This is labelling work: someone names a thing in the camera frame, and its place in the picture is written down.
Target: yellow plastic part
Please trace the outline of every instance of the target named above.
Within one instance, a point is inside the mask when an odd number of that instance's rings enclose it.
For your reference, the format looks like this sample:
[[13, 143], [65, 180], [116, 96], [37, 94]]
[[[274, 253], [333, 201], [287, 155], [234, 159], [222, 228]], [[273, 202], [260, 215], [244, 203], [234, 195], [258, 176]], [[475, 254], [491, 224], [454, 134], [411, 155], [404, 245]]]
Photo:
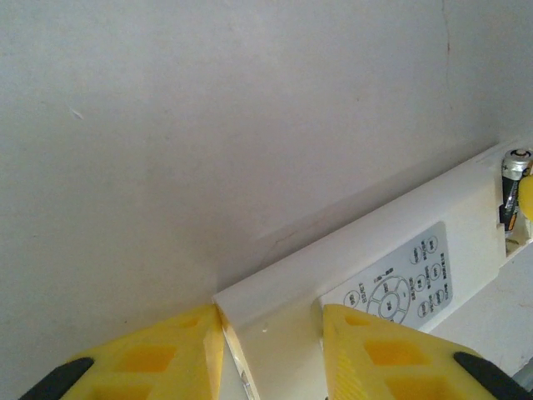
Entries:
[[533, 175], [524, 177], [520, 181], [518, 203], [526, 218], [533, 221]]
[[467, 347], [345, 306], [323, 317], [329, 400], [494, 400], [454, 361]]
[[223, 352], [216, 306], [196, 308], [78, 354], [94, 364], [62, 400], [218, 399]]

